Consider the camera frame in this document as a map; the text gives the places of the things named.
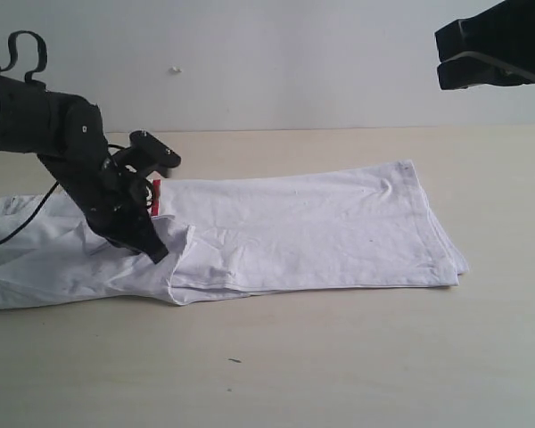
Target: black cable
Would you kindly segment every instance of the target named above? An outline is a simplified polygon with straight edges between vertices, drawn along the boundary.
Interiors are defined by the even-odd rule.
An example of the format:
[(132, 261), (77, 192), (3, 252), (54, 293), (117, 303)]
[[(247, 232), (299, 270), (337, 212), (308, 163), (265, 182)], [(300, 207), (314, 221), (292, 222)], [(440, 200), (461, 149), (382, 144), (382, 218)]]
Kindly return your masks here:
[(55, 189), (57, 188), (58, 185), (60, 185), (60, 184), (58, 182), (55, 182), (55, 184), (45, 194), (45, 196), (42, 198), (42, 201), (39, 203), (39, 205), (37, 205), (37, 208), (34, 210), (34, 212), (32, 212), (32, 214), (28, 217), (28, 219), (26, 221), (24, 221), (20, 226), (18, 226), (11, 234), (6, 236), (4, 239), (1, 239), (0, 240), (0, 245), (10, 241), (14, 236), (16, 236), (19, 232), (21, 232), (24, 229), (24, 227), (26, 227), (29, 224), (30, 221), (32, 221), (36, 217), (38, 212), (44, 207), (45, 202), (49, 199), (49, 197), (52, 195), (52, 193), (54, 193), (54, 191), (55, 191)]

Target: table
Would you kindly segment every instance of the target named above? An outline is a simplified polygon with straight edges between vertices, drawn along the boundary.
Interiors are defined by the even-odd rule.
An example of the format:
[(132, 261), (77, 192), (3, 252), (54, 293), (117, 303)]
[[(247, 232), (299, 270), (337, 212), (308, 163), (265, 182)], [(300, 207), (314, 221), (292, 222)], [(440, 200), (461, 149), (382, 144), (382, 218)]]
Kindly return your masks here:
[[(535, 428), (535, 126), (158, 136), (175, 179), (412, 159), (472, 272), (450, 290), (0, 311), (0, 427)], [(52, 181), (0, 153), (0, 195)]]

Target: folded shirt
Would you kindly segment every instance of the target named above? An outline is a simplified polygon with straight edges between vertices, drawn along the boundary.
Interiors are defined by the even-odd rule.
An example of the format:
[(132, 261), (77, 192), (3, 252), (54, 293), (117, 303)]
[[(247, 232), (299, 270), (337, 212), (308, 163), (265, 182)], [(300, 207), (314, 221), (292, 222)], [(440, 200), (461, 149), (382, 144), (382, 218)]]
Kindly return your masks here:
[[(39, 196), (0, 199), (0, 238)], [(464, 257), (412, 162), (297, 177), (160, 183), (154, 266), (116, 249), (56, 194), (0, 246), (0, 308), (117, 295), (185, 305), (274, 292), (458, 284)]]

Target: white wall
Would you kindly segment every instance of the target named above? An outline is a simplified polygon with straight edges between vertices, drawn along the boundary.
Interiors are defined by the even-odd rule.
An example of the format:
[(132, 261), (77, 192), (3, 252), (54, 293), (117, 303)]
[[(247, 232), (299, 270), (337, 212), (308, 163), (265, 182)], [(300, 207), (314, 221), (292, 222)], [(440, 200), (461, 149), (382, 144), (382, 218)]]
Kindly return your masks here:
[(49, 87), (111, 131), (532, 123), (535, 86), (438, 88), (434, 31), (497, 2), (0, 0), (0, 62), (39, 32)]

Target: red tag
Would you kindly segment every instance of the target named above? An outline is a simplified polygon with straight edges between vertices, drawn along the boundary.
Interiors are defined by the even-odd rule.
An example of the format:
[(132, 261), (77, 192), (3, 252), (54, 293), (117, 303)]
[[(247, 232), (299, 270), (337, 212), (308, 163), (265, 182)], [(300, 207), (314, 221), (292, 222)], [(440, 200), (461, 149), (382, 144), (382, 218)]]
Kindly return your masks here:
[(153, 180), (152, 187), (154, 187), (154, 201), (152, 201), (151, 216), (159, 215), (159, 199), (161, 198), (161, 181)]

